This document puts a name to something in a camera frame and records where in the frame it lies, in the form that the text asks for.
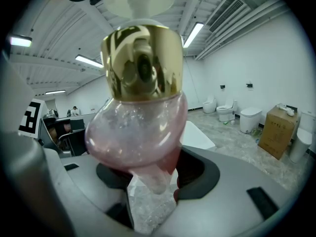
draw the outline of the air vent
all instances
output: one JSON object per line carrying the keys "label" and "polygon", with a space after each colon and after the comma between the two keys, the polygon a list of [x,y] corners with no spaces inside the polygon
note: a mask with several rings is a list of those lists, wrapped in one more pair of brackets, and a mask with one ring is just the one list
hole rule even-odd
{"label": "air vent", "polygon": [[229,19],[239,8],[241,8],[245,3],[242,0],[235,0],[224,12],[219,16],[218,19],[211,25],[210,32],[215,32],[220,26],[223,25],[225,21]]}

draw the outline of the gold cap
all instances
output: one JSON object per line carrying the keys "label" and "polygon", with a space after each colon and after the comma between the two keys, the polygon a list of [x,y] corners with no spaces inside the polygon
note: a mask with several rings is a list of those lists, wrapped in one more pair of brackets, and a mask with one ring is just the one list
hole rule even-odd
{"label": "gold cap", "polygon": [[117,30],[102,41],[101,57],[117,100],[161,99],[182,89],[182,42],[167,27],[139,25]]}

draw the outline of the tube light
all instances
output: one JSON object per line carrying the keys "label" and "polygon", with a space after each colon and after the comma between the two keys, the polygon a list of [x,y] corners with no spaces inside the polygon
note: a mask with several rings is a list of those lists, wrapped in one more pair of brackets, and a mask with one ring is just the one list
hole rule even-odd
{"label": "tube light", "polygon": [[186,42],[184,43],[183,48],[187,48],[191,44],[191,42],[194,40],[196,35],[198,35],[199,31],[202,29],[203,26],[204,26],[204,24],[202,24],[202,23],[196,23],[192,32],[190,33],[189,37],[187,38]]}
{"label": "tube light", "polygon": [[11,45],[18,45],[18,46],[24,46],[29,47],[31,46],[32,38],[21,36],[21,35],[11,35],[10,36],[10,44]]}
{"label": "tube light", "polygon": [[76,56],[76,60],[85,62],[87,64],[93,65],[93,66],[98,67],[98,68],[102,68],[103,67],[103,65],[101,63],[98,63],[98,62],[96,62],[94,60],[91,60],[91,59],[89,59],[87,57],[84,57],[82,55],[77,55]]}
{"label": "tube light", "polygon": [[65,92],[65,90],[49,91],[49,92],[46,92],[45,95],[55,94],[55,93],[63,93],[63,92]]}

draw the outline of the brown box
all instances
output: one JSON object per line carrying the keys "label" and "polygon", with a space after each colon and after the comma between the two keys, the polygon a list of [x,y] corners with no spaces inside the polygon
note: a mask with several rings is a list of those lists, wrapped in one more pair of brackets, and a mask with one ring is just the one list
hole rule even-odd
{"label": "brown box", "polygon": [[296,123],[297,113],[291,117],[275,106],[267,113],[259,147],[280,159],[291,140]]}

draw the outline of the toilet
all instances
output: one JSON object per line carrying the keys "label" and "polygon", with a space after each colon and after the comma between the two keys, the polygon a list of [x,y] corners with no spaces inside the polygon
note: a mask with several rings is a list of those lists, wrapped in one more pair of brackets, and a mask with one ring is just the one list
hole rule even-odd
{"label": "toilet", "polygon": [[203,111],[205,113],[213,113],[216,110],[216,99],[213,95],[207,98],[207,101],[203,103]]}
{"label": "toilet", "polygon": [[216,108],[219,121],[230,121],[235,119],[237,111],[237,101],[232,98],[226,99],[225,105]]}
{"label": "toilet", "polygon": [[297,138],[290,152],[290,159],[297,163],[310,147],[313,141],[313,133],[316,129],[316,115],[311,112],[302,112],[300,124],[297,129]]}
{"label": "toilet", "polygon": [[259,125],[262,110],[249,107],[240,112],[240,130],[249,133]]}

